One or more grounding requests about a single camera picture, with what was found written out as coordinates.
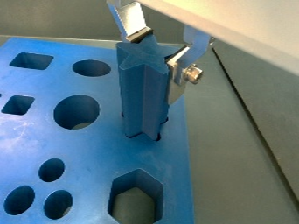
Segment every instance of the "blue star-shaped prism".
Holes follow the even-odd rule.
[[[125,135],[145,133],[158,138],[161,123],[167,120],[169,105],[165,101],[168,67],[164,59],[177,49],[160,46],[154,35],[138,44],[117,43],[117,70]]]

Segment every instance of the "blue block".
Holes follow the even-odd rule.
[[[116,224],[138,187],[156,223],[192,224],[183,98],[160,141],[126,138],[114,50],[10,38],[0,67],[0,223]]]
[[[164,59],[177,50],[157,45],[154,35],[145,36],[138,44],[116,44],[121,109],[128,137],[145,133],[152,140],[158,139],[169,108],[165,100],[169,71]]]

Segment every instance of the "gray wall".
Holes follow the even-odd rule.
[[[105,0],[0,0],[0,35],[118,40]],[[144,7],[158,42],[183,42],[183,24]]]

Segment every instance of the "hexagonal hole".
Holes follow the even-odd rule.
[[[120,224],[153,224],[164,215],[162,184],[137,169],[113,180],[108,213]]]

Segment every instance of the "small circular hole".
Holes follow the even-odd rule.
[[[4,201],[4,210],[10,215],[21,214],[32,205],[34,198],[33,189],[24,185],[8,194]]]
[[[66,191],[53,192],[44,201],[42,210],[49,219],[60,219],[70,210],[72,197]]]
[[[53,110],[54,122],[68,130],[82,129],[89,126],[98,117],[97,101],[82,94],[65,98]]]
[[[52,158],[42,163],[38,175],[44,182],[52,182],[61,176],[62,172],[64,163],[60,159]]]
[[[109,73],[110,67],[106,63],[98,60],[81,60],[72,66],[72,70],[76,74],[88,77],[98,77]]]

